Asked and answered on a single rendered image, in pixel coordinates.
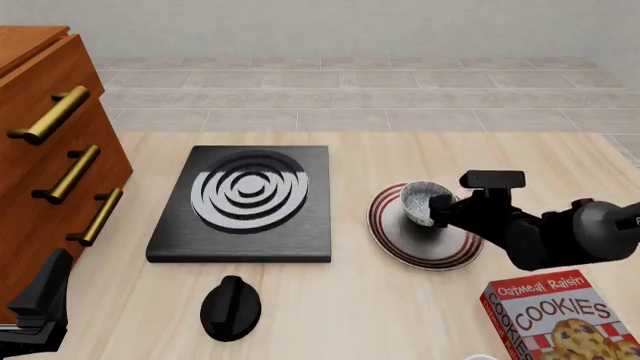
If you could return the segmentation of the oatmeal raisin cookies box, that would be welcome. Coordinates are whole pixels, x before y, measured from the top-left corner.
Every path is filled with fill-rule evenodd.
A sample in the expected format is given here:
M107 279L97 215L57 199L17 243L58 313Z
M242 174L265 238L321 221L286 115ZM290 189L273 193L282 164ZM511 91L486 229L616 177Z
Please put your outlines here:
M491 281L480 302L511 360L640 360L640 341L577 269Z

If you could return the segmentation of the wooden cabinet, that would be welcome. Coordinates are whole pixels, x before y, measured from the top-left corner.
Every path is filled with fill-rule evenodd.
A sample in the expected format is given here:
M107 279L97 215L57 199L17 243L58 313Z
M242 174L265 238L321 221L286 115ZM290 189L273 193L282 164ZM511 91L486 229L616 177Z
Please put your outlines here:
M70 35L65 26L0 26L0 80ZM0 195L18 179L0 187Z

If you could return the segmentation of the flat black stove plate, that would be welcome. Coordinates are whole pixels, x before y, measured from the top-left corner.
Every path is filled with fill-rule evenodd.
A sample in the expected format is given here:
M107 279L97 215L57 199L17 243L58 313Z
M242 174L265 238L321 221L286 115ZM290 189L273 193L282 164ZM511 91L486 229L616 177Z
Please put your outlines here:
M330 262L327 146L194 146L146 259Z

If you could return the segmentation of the plate with red rings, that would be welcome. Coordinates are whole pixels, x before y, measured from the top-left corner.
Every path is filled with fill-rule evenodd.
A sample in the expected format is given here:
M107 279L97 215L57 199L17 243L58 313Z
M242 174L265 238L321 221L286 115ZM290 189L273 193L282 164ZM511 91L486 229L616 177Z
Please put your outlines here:
M401 203L404 182L380 191L369 204L367 225L373 239L390 256L417 269L448 271L475 260L484 239L457 227L415 224Z

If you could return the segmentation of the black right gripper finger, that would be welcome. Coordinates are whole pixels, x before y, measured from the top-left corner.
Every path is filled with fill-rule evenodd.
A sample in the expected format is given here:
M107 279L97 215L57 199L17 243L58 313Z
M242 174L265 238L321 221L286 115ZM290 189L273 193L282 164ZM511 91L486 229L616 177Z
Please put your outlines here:
M455 209L456 200L452 194L440 194L429 199L429 216L433 226L446 228L449 225L451 213Z

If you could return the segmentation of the round black stove knob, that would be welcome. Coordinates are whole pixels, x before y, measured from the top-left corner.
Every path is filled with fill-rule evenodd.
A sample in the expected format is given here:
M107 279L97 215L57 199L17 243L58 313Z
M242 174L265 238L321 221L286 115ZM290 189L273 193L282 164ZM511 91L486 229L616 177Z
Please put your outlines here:
M261 300L254 287L239 276L228 275L205 297L200 321L211 338L231 342L255 329L261 311Z

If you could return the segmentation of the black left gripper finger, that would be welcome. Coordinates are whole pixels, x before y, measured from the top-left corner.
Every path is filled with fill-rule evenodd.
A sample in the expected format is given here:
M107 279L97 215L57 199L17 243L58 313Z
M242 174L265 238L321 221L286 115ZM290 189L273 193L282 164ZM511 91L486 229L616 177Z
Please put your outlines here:
M18 324L67 324L67 288L73 257L56 248L30 284L7 308L17 315Z

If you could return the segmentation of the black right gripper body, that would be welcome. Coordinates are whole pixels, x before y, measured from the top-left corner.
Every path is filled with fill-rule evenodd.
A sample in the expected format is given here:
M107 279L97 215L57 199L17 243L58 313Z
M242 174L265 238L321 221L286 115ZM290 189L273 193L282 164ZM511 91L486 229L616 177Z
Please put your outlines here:
M505 244L505 231L519 214L520 209L509 201L472 194L449 208L449 224L492 244Z

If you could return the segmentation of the black speckled bowl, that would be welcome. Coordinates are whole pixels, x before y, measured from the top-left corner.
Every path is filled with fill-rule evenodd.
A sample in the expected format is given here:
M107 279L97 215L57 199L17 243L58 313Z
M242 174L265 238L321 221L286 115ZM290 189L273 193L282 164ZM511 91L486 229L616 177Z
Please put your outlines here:
M400 202L404 213L410 221L424 227L434 227L431 217L430 200L432 197L445 195L449 199L453 194L447 188L435 182L408 182L400 191Z

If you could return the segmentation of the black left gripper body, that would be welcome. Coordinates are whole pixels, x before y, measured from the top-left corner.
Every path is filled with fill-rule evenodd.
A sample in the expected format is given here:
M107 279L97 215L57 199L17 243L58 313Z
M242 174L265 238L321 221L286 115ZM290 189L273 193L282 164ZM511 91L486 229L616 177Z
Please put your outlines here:
M30 329L0 325L0 353L57 352L66 333L66 327L55 322Z

